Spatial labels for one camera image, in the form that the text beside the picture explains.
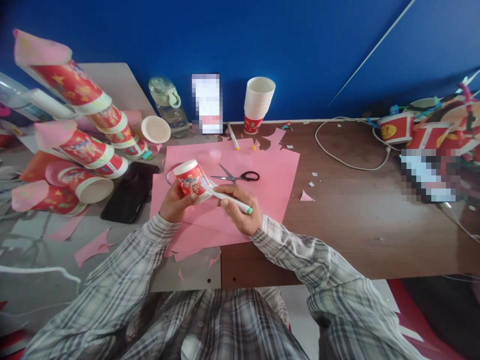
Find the blue wall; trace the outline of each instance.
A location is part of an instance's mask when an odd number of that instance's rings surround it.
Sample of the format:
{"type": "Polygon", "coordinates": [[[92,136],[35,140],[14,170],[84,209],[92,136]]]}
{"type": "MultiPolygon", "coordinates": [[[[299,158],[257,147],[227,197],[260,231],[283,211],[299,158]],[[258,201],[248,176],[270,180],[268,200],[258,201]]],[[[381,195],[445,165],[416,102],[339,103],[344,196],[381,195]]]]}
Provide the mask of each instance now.
{"type": "MultiPolygon", "coordinates": [[[[385,97],[446,95],[480,66],[477,0],[417,0],[330,107],[408,0],[2,3],[0,72],[38,86],[14,64],[19,28],[68,45],[78,63],[128,63],[149,98],[149,78],[167,75],[190,118],[192,73],[221,73],[231,121],[243,119],[247,80],[272,78],[265,119],[285,120],[360,116],[385,97]]],[[[472,85],[480,88],[480,78],[472,85]]]]}

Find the person's left hand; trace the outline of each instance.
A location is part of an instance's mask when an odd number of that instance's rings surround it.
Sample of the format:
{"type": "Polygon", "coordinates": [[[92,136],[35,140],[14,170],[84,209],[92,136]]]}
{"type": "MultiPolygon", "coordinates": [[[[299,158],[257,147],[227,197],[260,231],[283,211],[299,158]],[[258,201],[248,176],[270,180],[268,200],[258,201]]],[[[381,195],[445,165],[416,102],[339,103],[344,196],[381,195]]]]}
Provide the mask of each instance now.
{"type": "Polygon", "coordinates": [[[199,196],[196,193],[185,196],[180,183],[175,179],[170,190],[166,193],[158,213],[170,223],[181,223],[185,216],[185,210],[193,205],[198,198],[199,196]]]}

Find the shirt sleeve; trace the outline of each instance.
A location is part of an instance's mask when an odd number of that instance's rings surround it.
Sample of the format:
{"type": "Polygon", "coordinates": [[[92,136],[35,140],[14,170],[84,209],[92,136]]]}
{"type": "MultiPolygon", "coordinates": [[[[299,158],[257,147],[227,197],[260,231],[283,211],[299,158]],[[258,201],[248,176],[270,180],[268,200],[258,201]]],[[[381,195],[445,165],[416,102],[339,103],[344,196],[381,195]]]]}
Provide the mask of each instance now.
{"type": "Polygon", "coordinates": [[[320,326],[320,343],[329,343],[337,358],[422,359],[372,282],[337,251],[317,238],[289,232],[266,215],[251,240],[308,287],[307,305],[320,326]]]}
{"type": "Polygon", "coordinates": [[[150,278],[180,223],[155,215],[86,279],[81,295],[28,344],[25,359],[106,359],[141,308],[150,278]]]}

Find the wooden table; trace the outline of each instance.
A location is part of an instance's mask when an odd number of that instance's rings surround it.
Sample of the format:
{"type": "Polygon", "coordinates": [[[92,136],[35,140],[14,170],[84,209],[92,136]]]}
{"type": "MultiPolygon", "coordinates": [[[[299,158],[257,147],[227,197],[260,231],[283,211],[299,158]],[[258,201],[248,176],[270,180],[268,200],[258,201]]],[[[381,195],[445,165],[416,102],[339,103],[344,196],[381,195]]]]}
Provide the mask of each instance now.
{"type": "MultiPolygon", "coordinates": [[[[320,149],[314,138],[319,125],[294,123],[293,132],[288,130],[282,139],[284,148],[293,145],[293,151],[300,153],[294,196],[283,220],[288,230],[322,239],[371,279],[480,272],[480,244],[435,204],[404,195],[402,188],[407,185],[402,183],[394,151],[377,171],[351,169],[320,149]],[[300,201],[302,189],[315,202],[300,201]]],[[[273,134],[279,126],[262,124],[254,136],[260,149],[270,146],[261,136],[273,134]]],[[[233,130],[239,135],[243,125],[233,130]]],[[[361,123],[326,124],[318,139],[330,153],[361,168],[375,168],[386,155],[371,128],[361,123]]],[[[460,203],[454,209],[472,234],[480,234],[478,212],[460,203]]],[[[253,243],[222,246],[221,271],[225,289],[299,283],[293,272],[269,262],[253,243]]]]}

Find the black scissors handle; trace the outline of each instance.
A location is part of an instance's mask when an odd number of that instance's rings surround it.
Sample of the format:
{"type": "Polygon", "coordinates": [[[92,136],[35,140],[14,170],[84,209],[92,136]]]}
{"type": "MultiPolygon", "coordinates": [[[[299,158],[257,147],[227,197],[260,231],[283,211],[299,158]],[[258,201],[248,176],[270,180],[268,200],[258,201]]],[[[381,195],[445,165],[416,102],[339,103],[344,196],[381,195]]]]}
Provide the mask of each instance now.
{"type": "Polygon", "coordinates": [[[247,180],[247,181],[258,181],[260,179],[260,175],[258,172],[255,172],[255,171],[246,171],[244,172],[242,175],[240,175],[240,177],[243,179],[243,180],[247,180]],[[249,174],[253,174],[253,175],[256,175],[256,177],[249,177],[247,175],[249,174]]]}

